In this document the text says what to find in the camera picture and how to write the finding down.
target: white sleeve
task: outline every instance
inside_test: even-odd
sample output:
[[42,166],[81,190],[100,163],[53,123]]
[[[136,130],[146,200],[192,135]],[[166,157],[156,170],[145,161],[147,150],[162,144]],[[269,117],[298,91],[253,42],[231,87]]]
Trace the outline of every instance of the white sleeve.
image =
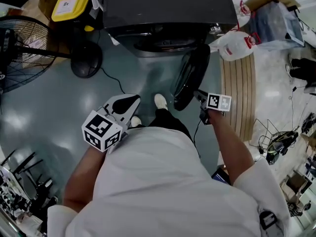
[[242,173],[233,186],[253,197],[260,209],[273,212],[284,226],[284,236],[289,235],[290,214],[285,197],[265,159]]
[[78,215],[74,210],[62,205],[48,208],[47,214],[47,236],[50,237],[65,237],[66,228]]

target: hand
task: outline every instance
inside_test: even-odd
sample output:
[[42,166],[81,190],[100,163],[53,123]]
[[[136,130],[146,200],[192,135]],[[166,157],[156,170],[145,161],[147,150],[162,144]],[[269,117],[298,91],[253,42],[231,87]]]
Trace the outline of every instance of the hand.
[[217,122],[221,122],[222,120],[224,120],[223,114],[220,111],[217,110],[213,110],[213,109],[209,109],[207,110],[209,119],[208,121],[214,125]]

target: gray floor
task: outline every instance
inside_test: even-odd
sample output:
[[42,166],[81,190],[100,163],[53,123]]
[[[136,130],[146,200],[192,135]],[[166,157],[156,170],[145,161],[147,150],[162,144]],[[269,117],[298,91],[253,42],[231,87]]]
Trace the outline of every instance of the gray floor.
[[[98,39],[98,33],[92,38]],[[123,46],[112,45],[102,32],[99,45],[103,52],[103,68],[121,81],[127,93],[142,98],[137,114],[143,124],[155,115],[154,95],[162,93],[170,111],[188,128],[192,137],[198,124],[199,103],[193,99],[182,112],[172,108],[170,85],[177,74],[181,56],[137,58]],[[218,53],[211,55],[208,70],[200,89],[219,93],[220,65]],[[5,94],[2,98],[0,145],[4,155],[18,149],[13,161],[20,163],[31,152],[44,159],[38,166],[63,189],[88,144],[84,142],[81,125],[85,118],[111,96],[121,94],[118,83],[100,70],[90,79],[77,78],[70,61],[52,66],[33,82]],[[213,173],[218,159],[218,144],[212,127],[200,125],[197,149],[206,169]]]

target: yellow container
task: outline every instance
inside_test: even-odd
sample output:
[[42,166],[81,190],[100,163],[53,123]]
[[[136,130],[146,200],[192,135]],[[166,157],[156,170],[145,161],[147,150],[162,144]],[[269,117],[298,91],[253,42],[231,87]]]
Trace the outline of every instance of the yellow container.
[[58,0],[51,18],[55,22],[75,19],[84,12],[88,2],[89,0]]

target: wooden slats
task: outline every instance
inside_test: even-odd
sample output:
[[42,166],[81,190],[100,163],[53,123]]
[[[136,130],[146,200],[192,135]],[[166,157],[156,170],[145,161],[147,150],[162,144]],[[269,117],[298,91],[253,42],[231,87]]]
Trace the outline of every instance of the wooden slats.
[[242,141],[250,140],[255,119],[256,85],[253,54],[227,62],[221,59],[222,94],[232,96],[226,119]]

